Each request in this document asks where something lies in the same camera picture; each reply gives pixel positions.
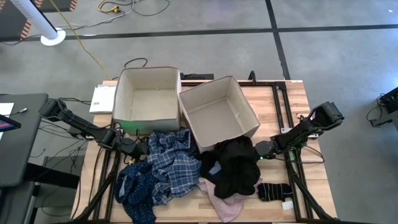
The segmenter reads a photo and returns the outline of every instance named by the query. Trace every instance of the wooden table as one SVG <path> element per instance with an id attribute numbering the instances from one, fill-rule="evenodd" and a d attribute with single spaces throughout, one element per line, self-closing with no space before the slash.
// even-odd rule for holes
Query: wooden table
<path id="1" fill-rule="evenodd" d="M 116 81 L 105 81 L 104 84 L 116 84 Z M 286 81 L 286 86 L 292 115 L 294 117 L 294 123 L 296 125 L 299 122 L 298 119 L 295 119 L 296 114 L 303 114 L 306 116 L 310 112 L 310 107 L 308 105 L 304 85 L 301 81 Z M 267 140 L 270 136 L 275 134 L 279 134 L 272 89 L 266 86 L 242 87 L 242 89 L 261 123 L 261 126 L 252 138 L 253 144 L 262 140 Z M 279 94 L 279 98 L 285 126 L 288 127 L 282 94 Z M 97 126 L 106 126 L 110 122 L 110 114 L 101 114 L 94 117 L 94 124 Z M 317 140 L 308 140 L 308 145 L 320 151 Z M 88 144 L 81 171 L 81 197 L 80 204 L 75 215 L 76 217 L 88 205 L 91 181 L 93 180 L 93 168 L 99 149 L 100 147 L 93 141 Z M 94 196 L 98 188 L 103 156 L 104 152 L 100 154 L 99 161 L 96 166 L 92 196 Z M 303 149 L 301 157 L 303 161 L 320 160 L 316 154 L 305 149 Z M 111 159 L 109 163 L 108 171 L 111 169 L 112 161 L 113 159 Z M 289 183 L 284 161 L 261 160 L 257 164 L 260 168 L 263 182 L 275 184 Z M 119 170 L 124 167 L 125 165 L 121 162 Z M 307 180 L 307 187 L 311 194 L 329 215 L 336 217 L 335 206 L 331 197 L 325 166 L 323 164 L 304 164 L 303 168 Z M 101 202 L 99 218 L 104 218 L 105 216 L 108 190 L 105 192 Z M 306 217 L 302 194 L 298 188 L 297 192 L 302 217 Z M 77 200 L 78 193 L 76 193 L 73 211 L 76 209 Z M 263 202 L 258 199 L 257 195 L 253 195 L 245 201 L 241 213 L 234 222 L 295 221 L 293 209 L 283 210 L 281 203 L 281 201 Z M 198 188 L 195 188 L 182 198 L 174 198 L 168 205 L 155 206 L 154 213 L 157 217 L 156 222 L 220 222 L 217 213 L 214 211 L 210 201 L 208 200 L 208 196 L 202 195 Z M 115 199 L 113 199 L 111 222 L 131 222 L 131 219 L 124 211 L 123 206 L 118 204 Z"/>

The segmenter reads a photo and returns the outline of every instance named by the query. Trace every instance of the concrete floor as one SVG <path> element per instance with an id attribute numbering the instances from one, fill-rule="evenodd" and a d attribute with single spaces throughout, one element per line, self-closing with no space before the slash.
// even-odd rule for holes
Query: concrete floor
<path id="1" fill-rule="evenodd" d="M 170 2 L 158 16 L 131 13 L 112 24 L 80 30 L 79 34 L 271 27 L 264 0 Z M 76 11 L 65 15 L 73 23 L 94 24 L 109 16 L 95 10 L 97 3 L 81 0 Z M 278 27 L 398 24 L 396 1 L 273 0 L 272 5 Z M 149 13 L 162 6 L 161 0 L 145 0 L 136 9 Z M 55 25 L 64 24 L 56 13 L 46 16 Z M 37 34 L 34 26 L 30 34 Z M 310 106 L 334 101 L 346 118 L 342 126 L 320 138 L 339 218 L 396 223 L 398 133 L 388 124 L 372 128 L 365 116 L 375 107 L 380 93 L 398 86 L 398 29 L 287 32 L 280 33 L 280 38 L 291 79 L 304 81 Z M 242 79 L 254 70 L 260 79 L 283 79 L 272 33 L 95 39 L 83 43 L 112 76 L 119 75 L 125 61 L 146 57 L 148 66 L 171 65 L 184 73 Z M 107 78 L 75 40 L 56 47 L 44 47 L 39 42 L 0 45 L 0 68 L 1 93 L 47 92 L 52 98 L 90 100 L 94 86 Z M 92 119 L 88 107 L 78 103 L 69 103 L 68 107 Z M 46 147 L 44 154 L 53 156 L 70 142 L 39 133 L 32 155 Z M 41 164 L 42 160 L 40 157 L 32 162 Z M 39 212 L 36 223 L 54 221 Z"/>

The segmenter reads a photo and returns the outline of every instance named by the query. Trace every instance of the open box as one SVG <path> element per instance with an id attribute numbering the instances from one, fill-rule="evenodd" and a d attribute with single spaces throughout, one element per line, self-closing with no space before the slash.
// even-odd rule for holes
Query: open box
<path id="1" fill-rule="evenodd" d="M 239 83 L 231 76 L 181 92 L 180 104 L 200 152 L 241 135 L 251 138 L 260 126 Z"/>
<path id="2" fill-rule="evenodd" d="M 116 87 L 113 118 L 128 134 L 180 128 L 180 71 L 172 67 L 124 69 Z"/>

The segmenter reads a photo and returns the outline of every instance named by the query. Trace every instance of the pink cloth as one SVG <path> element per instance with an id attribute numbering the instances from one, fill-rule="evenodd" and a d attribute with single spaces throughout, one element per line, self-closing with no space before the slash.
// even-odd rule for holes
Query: pink cloth
<path id="1" fill-rule="evenodd" d="M 261 182 L 262 179 L 260 178 L 255 186 L 257 186 Z M 249 198 L 249 196 L 235 193 L 229 198 L 220 199 L 214 196 L 214 188 L 216 187 L 216 185 L 205 178 L 199 178 L 198 186 L 203 194 L 207 193 L 209 195 L 211 204 L 213 205 L 214 209 L 217 212 L 217 215 L 223 222 L 230 222 L 234 220 L 234 218 L 236 218 L 241 212 L 244 201 Z"/>

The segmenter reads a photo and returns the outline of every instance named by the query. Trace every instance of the white label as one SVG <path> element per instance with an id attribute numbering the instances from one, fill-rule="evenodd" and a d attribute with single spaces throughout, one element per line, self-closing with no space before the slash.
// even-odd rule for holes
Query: white label
<path id="1" fill-rule="evenodd" d="M 292 209 L 293 208 L 293 201 L 282 202 L 282 208 L 284 210 Z"/>

